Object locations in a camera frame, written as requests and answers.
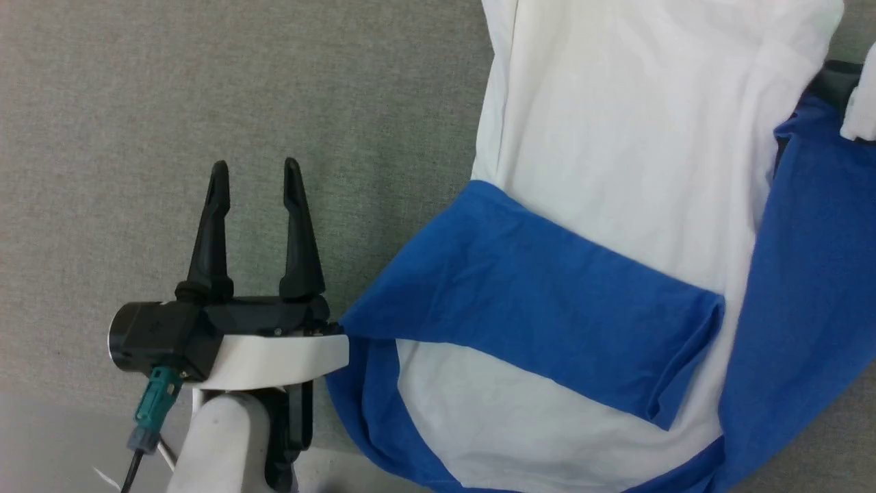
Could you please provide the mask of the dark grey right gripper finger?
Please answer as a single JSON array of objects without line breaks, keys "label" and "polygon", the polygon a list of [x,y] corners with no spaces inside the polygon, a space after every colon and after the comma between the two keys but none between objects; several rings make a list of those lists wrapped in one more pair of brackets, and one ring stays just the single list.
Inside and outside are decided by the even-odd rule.
[{"label": "dark grey right gripper finger", "polygon": [[810,82],[810,93],[837,110],[845,110],[863,68],[861,63],[826,60]]}]

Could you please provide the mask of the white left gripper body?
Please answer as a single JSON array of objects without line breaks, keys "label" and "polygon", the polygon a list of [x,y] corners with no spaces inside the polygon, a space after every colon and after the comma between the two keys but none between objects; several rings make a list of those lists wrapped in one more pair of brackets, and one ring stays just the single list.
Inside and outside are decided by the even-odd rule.
[{"label": "white left gripper body", "polygon": [[298,300],[247,296],[205,312],[222,334],[206,390],[279,388],[348,365],[348,337],[320,294]]}]

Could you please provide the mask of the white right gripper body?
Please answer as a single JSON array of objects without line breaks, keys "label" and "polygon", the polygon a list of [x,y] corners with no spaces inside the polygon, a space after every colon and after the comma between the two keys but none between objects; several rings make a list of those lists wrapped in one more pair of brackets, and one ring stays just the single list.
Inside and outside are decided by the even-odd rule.
[{"label": "white right gripper body", "polygon": [[840,135],[846,140],[875,140],[875,43],[864,58],[857,87],[846,105]]}]

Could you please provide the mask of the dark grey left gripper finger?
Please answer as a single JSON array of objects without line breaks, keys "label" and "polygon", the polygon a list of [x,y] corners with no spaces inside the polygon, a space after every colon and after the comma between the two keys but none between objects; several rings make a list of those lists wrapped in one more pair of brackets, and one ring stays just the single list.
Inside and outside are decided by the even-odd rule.
[{"label": "dark grey left gripper finger", "polygon": [[325,291],[325,281],[300,165],[284,164],[283,203],[288,212],[287,259],[279,282],[283,299],[310,299]]},{"label": "dark grey left gripper finger", "polygon": [[227,302],[232,299],[234,284],[227,269],[225,230],[229,209],[229,169],[224,160],[219,160],[211,169],[187,278],[176,287],[178,301]]}]

